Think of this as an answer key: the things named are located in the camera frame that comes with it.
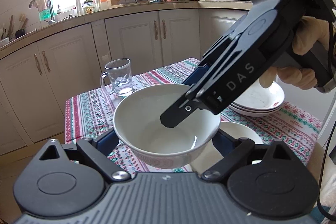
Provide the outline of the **right gloved hand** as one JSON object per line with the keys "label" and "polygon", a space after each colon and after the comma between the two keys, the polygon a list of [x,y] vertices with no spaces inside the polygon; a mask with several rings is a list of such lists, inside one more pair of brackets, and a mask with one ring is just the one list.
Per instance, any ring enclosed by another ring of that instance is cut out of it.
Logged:
{"label": "right gloved hand", "polygon": [[317,88],[320,92],[329,92],[335,87],[334,36],[333,23],[303,16],[291,47],[260,76],[260,85],[268,88],[278,77],[302,90]]}

